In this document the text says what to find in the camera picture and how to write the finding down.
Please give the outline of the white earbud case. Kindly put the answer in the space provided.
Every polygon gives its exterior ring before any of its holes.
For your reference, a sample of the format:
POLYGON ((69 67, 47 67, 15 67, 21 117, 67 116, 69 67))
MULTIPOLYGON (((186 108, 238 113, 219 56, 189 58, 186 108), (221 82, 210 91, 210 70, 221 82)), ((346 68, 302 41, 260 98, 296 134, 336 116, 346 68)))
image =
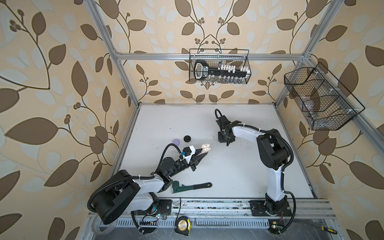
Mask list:
POLYGON ((212 150, 210 144, 203 144, 201 148, 203 153, 208 153, 212 150))

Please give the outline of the purple earbud case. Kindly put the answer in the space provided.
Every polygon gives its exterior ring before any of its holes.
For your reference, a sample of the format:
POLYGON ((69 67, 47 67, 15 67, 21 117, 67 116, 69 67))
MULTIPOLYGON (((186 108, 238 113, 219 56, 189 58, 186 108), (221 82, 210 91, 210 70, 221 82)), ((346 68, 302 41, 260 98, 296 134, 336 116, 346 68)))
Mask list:
POLYGON ((173 139, 172 143, 178 146, 180 144, 180 140, 179 139, 173 139))

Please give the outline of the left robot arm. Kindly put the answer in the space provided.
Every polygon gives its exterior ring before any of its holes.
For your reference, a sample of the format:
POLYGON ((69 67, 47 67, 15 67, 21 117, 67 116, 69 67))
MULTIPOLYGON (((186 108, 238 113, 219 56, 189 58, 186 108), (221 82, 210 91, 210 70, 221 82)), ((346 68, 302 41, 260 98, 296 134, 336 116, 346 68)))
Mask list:
POLYGON ((175 182, 173 176, 188 168, 195 171, 211 150, 210 144, 203 144, 199 149, 189 146, 183 150, 173 143, 168 144, 150 176, 132 176, 126 170, 118 171, 91 194, 87 208, 97 213, 105 225, 126 212, 153 213, 159 204, 156 194, 172 186, 175 182))

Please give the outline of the black round earbud case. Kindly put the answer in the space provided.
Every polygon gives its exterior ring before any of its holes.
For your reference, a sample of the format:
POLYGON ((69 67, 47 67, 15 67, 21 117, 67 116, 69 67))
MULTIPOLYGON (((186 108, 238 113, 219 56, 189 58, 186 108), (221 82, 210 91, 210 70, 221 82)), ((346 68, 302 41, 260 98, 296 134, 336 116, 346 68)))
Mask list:
POLYGON ((191 141, 190 136, 184 136, 184 142, 189 143, 191 141))

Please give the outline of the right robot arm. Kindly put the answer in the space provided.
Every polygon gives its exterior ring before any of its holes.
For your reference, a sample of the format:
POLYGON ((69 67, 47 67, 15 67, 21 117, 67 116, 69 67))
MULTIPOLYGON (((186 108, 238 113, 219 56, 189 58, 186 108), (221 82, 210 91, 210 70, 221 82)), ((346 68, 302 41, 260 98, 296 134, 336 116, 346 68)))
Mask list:
POLYGON ((220 128, 218 139, 227 146, 243 138, 258 146, 260 159, 267 167, 268 188, 265 200, 249 201, 254 217, 270 216, 280 217, 284 214, 291 216, 286 224, 272 222, 269 232, 273 235, 282 235, 292 224, 296 216, 297 202, 292 192, 284 188, 285 169, 294 161, 294 152, 290 144, 276 129, 261 130, 256 127, 242 124, 240 121, 230 122, 220 110, 215 109, 216 122, 220 128))

